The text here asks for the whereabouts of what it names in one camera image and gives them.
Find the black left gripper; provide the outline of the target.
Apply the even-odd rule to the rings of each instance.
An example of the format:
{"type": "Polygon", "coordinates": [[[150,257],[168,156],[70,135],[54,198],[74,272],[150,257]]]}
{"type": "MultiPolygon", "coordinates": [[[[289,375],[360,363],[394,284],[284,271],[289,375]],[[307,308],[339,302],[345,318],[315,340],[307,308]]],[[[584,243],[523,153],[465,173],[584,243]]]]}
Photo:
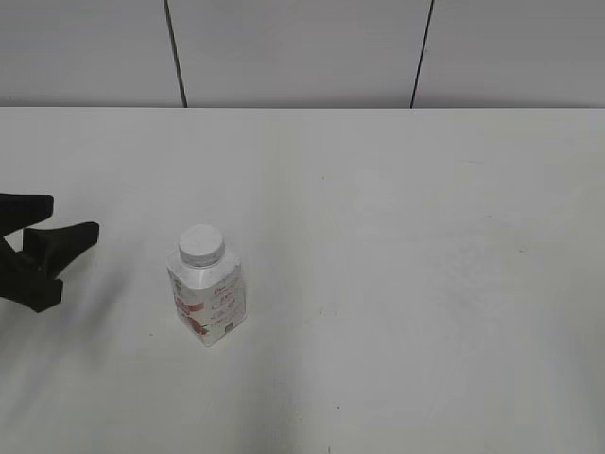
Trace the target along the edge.
{"type": "Polygon", "coordinates": [[[22,256],[1,239],[1,297],[36,313],[62,299],[63,282],[47,277],[58,277],[99,238],[100,226],[92,221],[57,229],[26,228],[50,218],[53,209],[51,195],[0,195],[1,236],[24,229],[22,256]]]}

